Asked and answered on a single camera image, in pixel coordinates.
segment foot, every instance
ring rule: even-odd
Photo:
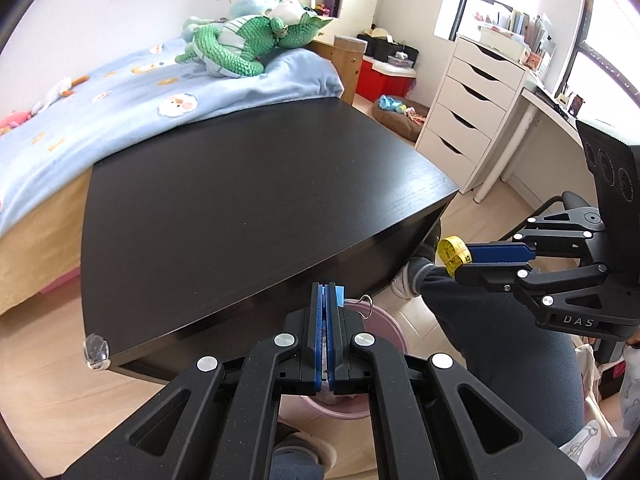
[[[317,464],[329,471],[338,460],[335,447],[327,441],[279,422],[276,427],[273,452],[298,451],[307,453]]]
[[[399,298],[410,300],[420,296],[420,284],[427,272],[435,267],[436,247],[440,241],[442,226],[438,220],[427,237],[415,251],[414,256],[404,264],[391,282],[391,290]]]

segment jeans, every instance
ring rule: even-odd
[[[582,380],[567,334],[536,327],[513,296],[460,285],[443,267],[426,275],[420,293],[467,370],[529,424],[558,447],[582,429]],[[270,480],[322,475],[305,453],[274,454]]]

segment blue blanket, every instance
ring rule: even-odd
[[[175,64],[183,51],[183,40],[171,40],[108,63],[0,137],[0,237],[97,161],[141,140],[236,110],[342,92],[331,63],[307,50],[276,51],[263,60],[264,74],[240,79]]]

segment tape measure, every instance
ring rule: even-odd
[[[450,236],[439,241],[438,256],[452,278],[460,265],[470,264],[472,261],[469,249],[457,236]]]

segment wooden bed post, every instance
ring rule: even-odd
[[[334,64],[344,85],[341,99],[348,104],[353,104],[353,96],[356,93],[358,75],[367,42],[356,38],[336,36],[333,45],[313,40],[306,47]]]

